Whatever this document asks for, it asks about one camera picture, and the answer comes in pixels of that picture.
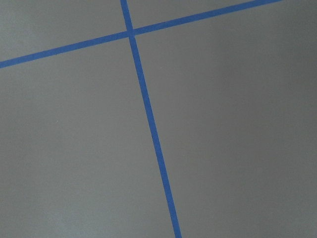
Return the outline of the blue tape line crosswise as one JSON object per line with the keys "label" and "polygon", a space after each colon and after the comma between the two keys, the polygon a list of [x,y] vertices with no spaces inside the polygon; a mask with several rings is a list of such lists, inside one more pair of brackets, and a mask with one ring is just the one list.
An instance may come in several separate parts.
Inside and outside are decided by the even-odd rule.
{"label": "blue tape line crosswise", "polygon": [[52,48],[52,49],[32,53],[25,56],[7,59],[0,62],[0,67],[6,68],[6,67],[22,64],[29,61],[48,58],[51,56],[60,55],[60,54],[64,54],[64,53],[79,50],[79,49],[84,49],[84,48],[101,45],[108,42],[117,41],[120,39],[129,38],[132,35],[134,36],[143,35],[146,33],[154,32],[154,31],[158,31],[158,30],[162,30],[166,28],[171,28],[178,25],[183,25],[183,24],[187,24],[187,23],[191,23],[195,21],[213,18],[216,16],[238,12],[238,11],[242,11],[242,10],[246,10],[246,9],[250,9],[254,7],[259,7],[262,5],[272,4],[272,3],[276,3],[276,1],[275,0],[252,0],[252,1],[230,5],[230,6],[214,9],[214,10],[209,10],[206,12],[184,16],[184,17],[180,17],[180,18],[176,18],[176,19],[172,19],[172,20],[168,20],[164,22],[150,24],[150,25],[146,25],[146,26],[142,26],[138,28],[133,27],[128,2],[125,0],[122,0],[120,3],[121,3],[121,9],[122,9],[123,18],[124,18],[124,23],[126,26],[125,31],[117,32],[114,34],[110,34],[110,35],[106,35],[106,36],[102,36],[98,38],[89,39],[86,41],[81,41],[81,42],[77,42],[77,43],[73,43],[73,44],[69,44],[69,45],[65,45],[65,46],[61,46],[57,48]]}

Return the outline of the blue tape line lengthwise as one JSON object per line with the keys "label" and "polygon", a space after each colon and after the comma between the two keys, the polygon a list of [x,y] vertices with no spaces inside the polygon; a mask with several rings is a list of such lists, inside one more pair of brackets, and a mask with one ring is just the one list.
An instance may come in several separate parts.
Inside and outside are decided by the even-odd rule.
{"label": "blue tape line lengthwise", "polygon": [[136,41],[136,37],[134,33],[134,28],[133,28],[133,24],[131,20],[128,2],[126,0],[122,0],[120,2],[120,5],[121,5],[123,17],[124,17],[126,31],[128,34],[129,44],[130,44],[130,48],[131,48],[131,52],[133,56],[136,73],[138,76],[143,104],[144,104],[144,108],[145,108],[145,112],[147,116],[147,121],[149,124],[149,129],[151,132],[152,142],[153,142],[153,146],[154,146],[154,150],[155,150],[155,154],[157,158],[160,177],[161,177],[161,181],[162,181],[162,185],[163,185],[163,189],[165,193],[165,198],[166,198],[166,202],[167,202],[167,206],[169,210],[169,216],[171,219],[174,236],[176,238],[181,238],[182,233],[181,233],[181,229],[180,229],[180,225],[179,225],[179,221],[177,217],[172,190],[169,183],[168,173],[165,166],[164,156],[161,149],[159,135],[158,135],[156,122],[155,122],[155,118],[154,118],[154,114],[152,110],[152,105],[151,105],[151,101],[150,101],[150,97],[148,93],[146,79],[144,76],[144,71],[143,71],[139,49],[138,49],[138,45],[137,45],[137,41]]}

